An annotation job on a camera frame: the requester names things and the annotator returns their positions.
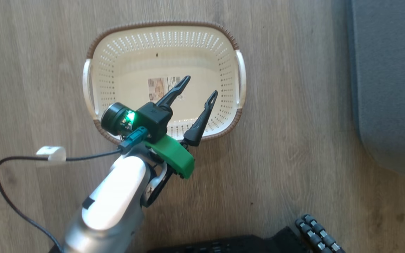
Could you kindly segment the printed paper basket label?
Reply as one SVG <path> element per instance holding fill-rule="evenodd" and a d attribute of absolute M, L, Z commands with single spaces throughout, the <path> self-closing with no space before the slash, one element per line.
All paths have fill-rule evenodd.
<path fill-rule="evenodd" d="M 180 77 L 161 77 L 148 79 L 149 100 L 153 103 L 158 102 L 175 85 L 180 82 Z"/>

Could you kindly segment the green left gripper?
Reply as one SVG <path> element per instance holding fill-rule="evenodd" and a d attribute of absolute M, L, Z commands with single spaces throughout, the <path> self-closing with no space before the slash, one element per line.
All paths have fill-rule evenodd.
<path fill-rule="evenodd" d="M 156 106 L 171 108 L 171 105 L 176 98 L 185 90 L 190 79 L 190 76 L 183 77 L 170 91 L 156 102 Z M 212 114 L 217 96 L 218 91 L 214 91 L 204 103 L 204 110 L 197 118 L 196 122 L 193 123 L 191 128 L 189 128 L 184 134 L 184 146 L 197 147 L 201 143 L 201 139 Z M 156 152 L 162 160 L 169 164 L 178 175 L 182 176 L 184 179 L 190 178 L 195 168 L 195 160 L 192 154 L 190 154 L 190 152 L 176 139 L 165 135 L 155 143 L 146 141 L 145 145 L 151 147 L 151 149 Z"/>

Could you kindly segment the white perforated laundry basket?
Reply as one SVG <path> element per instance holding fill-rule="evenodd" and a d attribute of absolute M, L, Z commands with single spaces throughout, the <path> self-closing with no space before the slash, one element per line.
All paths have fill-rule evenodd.
<path fill-rule="evenodd" d="M 150 102 L 148 79 L 190 76 L 173 102 L 167 134 L 176 140 L 196 122 L 213 91 L 218 96 L 202 140 L 230 133 L 246 99 L 246 66 L 234 35 L 207 21 L 146 21 L 111 28 L 98 35 L 87 52 L 83 93 L 99 133 L 104 111 L 120 102 L 137 110 Z"/>

